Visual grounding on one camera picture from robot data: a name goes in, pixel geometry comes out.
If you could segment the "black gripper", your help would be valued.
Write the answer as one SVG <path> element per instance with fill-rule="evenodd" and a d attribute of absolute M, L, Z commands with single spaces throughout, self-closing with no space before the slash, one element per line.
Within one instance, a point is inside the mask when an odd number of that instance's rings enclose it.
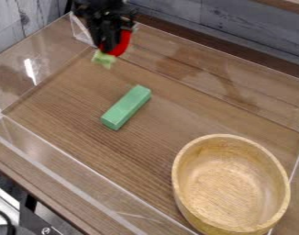
<path fill-rule="evenodd" d="M 127 0 L 73 0 L 71 11 L 83 18 L 93 41 L 97 47 L 105 45 L 106 52 L 119 44 L 123 20 L 135 26 L 138 9 Z"/>

